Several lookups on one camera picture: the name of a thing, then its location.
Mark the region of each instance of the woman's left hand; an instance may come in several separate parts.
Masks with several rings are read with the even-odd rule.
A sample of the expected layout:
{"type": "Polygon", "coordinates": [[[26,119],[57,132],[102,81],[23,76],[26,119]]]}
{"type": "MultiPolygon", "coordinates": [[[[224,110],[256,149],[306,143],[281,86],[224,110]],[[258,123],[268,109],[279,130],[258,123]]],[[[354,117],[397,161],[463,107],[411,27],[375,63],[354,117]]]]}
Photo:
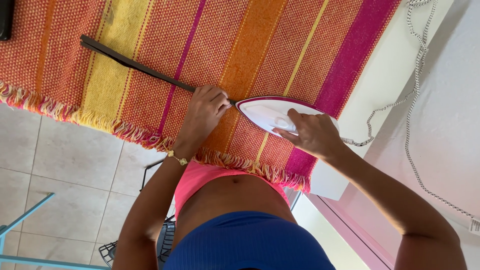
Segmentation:
{"type": "Polygon", "coordinates": [[[231,106],[224,90],[209,85],[197,87],[188,104],[177,141],[188,141],[200,147],[231,106]]]}

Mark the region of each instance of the tag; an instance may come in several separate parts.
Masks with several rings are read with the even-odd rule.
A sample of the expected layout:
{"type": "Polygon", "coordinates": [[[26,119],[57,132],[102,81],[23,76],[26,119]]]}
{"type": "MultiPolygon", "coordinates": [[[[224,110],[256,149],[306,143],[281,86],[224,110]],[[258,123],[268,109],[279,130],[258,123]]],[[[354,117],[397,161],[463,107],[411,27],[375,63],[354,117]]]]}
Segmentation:
{"type": "Polygon", "coordinates": [[[480,235],[480,219],[477,217],[473,217],[470,220],[470,227],[468,229],[469,232],[480,235]]]}

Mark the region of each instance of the gold bracelet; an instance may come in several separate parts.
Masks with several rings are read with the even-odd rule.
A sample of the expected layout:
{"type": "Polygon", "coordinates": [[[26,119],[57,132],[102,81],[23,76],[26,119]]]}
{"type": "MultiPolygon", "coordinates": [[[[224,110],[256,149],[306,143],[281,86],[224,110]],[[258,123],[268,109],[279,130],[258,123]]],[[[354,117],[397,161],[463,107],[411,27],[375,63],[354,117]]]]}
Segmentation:
{"type": "Polygon", "coordinates": [[[188,164],[188,161],[187,161],[185,158],[179,159],[179,158],[175,157],[173,150],[170,150],[170,151],[168,151],[167,153],[168,153],[167,155],[168,155],[169,157],[172,157],[172,158],[175,158],[176,160],[178,160],[178,161],[180,162],[180,165],[183,166],[183,165],[185,165],[185,164],[188,164]]]}

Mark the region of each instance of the white iron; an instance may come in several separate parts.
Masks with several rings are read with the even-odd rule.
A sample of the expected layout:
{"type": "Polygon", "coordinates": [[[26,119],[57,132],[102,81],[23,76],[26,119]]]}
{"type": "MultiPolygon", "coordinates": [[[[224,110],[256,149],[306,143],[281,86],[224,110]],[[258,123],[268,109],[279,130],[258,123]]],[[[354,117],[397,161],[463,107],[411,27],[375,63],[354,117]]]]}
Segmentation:
{"type": "MultiPolygon", "coordinates": [[[[272,132],[274,127],[298,135],[297,128],[290,117],[287,116],[288,110],[291,108],[299,113],[324,114],[323,111],[307,102],[294,98],[275,96],[248,98],[238,101],[235,106],[248,120],[261,129],[277,136],[280,135],[272,132]]],[[[336,119],[331,116],[330,119],[338,129],[336,119]]]]}

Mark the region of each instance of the striped rug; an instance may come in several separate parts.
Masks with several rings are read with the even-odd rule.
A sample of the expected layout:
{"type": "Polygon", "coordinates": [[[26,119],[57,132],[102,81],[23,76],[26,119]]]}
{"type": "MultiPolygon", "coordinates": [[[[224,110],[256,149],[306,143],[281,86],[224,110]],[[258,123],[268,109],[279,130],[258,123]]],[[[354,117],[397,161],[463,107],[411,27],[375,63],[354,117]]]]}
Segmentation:
{"type": "MultiPolygon", "coordinates": [[[[17,0],[0,100],[158,151],[190,92],[80,46],[85,34],[233,100],[286,96],[339,117],[399,0],[17,0]]],[[[229,109],[195,159],[310,190],[317,159],[229,109]]]]}

